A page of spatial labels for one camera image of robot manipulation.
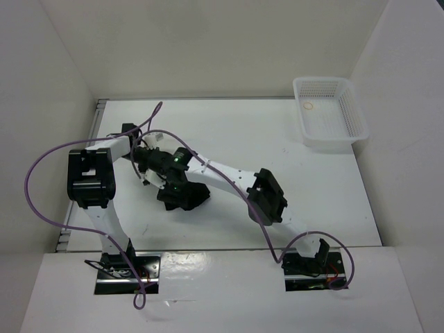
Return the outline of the black skirt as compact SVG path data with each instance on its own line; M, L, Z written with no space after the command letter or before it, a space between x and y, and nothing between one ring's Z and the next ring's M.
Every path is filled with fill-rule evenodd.
M182 209L190 211L210 198L210 191L203 183L187 182L183 186L166 184L157 193L157 199L164 203L166 211Z

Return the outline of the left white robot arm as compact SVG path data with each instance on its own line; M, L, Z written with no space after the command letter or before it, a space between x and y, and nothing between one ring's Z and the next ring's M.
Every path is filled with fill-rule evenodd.
M125 278L136 273L138 260L113 203L117 191L113 164L130 154L139 132L135 124L125 123L121 133L84 149L72 149L68 155L68 197L84 210L92 232L99 235L104 269L113 268Z

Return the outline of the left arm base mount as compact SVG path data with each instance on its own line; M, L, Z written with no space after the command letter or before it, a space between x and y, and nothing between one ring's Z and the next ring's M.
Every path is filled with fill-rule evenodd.
M139 278L147 294L157 294L160 277L160 254L136 253L131 256L135 273L121 256L103 253L100 260L85 259L96 274L95 295L133 295L140 290Z

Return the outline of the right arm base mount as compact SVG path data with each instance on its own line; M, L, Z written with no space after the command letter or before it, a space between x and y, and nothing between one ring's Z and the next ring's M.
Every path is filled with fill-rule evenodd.
M281 268L286 292L347 289L348 280L338 249L328 253L324 266L313 258L302 258L297 252L287 253Z

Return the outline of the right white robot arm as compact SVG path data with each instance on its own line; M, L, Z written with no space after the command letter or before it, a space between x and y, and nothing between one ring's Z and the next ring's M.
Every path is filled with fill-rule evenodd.
M235 169L180 147L173 154L157 148L148 150L139 170L149 183L160 178L157 199L167 210L193 210L209 199L210 188L214 187L244 200L254 222L264 228L272 226L290 237L291 246L300 256L298 270L302 274L318 273L327 266L329 244L297 222L281 186L268 169Z

